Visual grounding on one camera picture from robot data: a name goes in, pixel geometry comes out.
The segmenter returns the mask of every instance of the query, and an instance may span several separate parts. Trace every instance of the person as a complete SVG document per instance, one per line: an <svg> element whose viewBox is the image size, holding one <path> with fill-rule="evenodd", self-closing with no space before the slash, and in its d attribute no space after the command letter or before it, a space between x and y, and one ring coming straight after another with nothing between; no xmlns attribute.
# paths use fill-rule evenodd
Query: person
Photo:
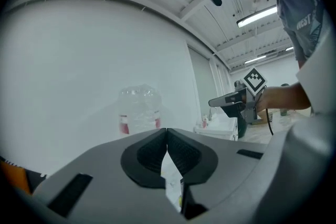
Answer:
<svg viewBox="0 0 336 224"><path fill-rule="evenodd" d="M301 69L325 36L333 32L333 23L321 0L277 0L277 10ZM258 112L309 107L310 101L300 83L266 88L257 103Z"/></svg>

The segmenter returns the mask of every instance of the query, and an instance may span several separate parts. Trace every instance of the white table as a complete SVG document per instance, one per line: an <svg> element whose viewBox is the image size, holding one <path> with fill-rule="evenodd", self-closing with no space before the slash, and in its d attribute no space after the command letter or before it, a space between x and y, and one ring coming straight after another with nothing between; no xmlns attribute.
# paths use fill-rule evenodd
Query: white table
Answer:
<svg viewBox="0 0 336 224"><path fill-rule="evenodd" d="M204 129L199 126L194 127L194 132L220 139L232 141L238 140L237 118L229 118L226 114L214 114Z"/></svg>

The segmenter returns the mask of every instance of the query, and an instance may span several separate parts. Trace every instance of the plastic water bottle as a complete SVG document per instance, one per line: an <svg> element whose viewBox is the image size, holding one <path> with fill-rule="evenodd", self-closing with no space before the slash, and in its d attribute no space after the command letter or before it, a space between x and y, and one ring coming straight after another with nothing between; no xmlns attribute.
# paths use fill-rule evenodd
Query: plastic water bottle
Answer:
<svg viewBox="0 0 336 224"><path fill-rule="evenodd" d="M120 133L131 135L160 128L161 105L158 91L146 84L122 89L118 98Z"/></svg>

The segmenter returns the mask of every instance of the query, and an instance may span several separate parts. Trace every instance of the orange object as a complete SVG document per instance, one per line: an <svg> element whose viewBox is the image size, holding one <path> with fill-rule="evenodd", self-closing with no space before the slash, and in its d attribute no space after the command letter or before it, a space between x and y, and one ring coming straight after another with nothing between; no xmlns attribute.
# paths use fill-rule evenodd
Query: orange object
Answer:
<svg viewBox="0 0 336 224"><path fill-rule="evenodd" d="M24 190L28 194L31 194L26 171L23 168L13 166L2 161L0 161L0 167L9 184L11 184L13 187Z"/></svg>

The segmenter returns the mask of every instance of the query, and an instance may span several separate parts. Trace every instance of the gray t-shirt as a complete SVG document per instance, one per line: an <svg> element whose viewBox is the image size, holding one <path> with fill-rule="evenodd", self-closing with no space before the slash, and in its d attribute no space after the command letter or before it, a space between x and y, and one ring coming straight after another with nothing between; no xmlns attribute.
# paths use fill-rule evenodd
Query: gray t-shirt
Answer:
<svg viewBox="0 0 336 224"><path fill-rule="evenodd" d="M296 60L306 61L333 27L321 0L277 0L278 15L294 47Z"/></svg>

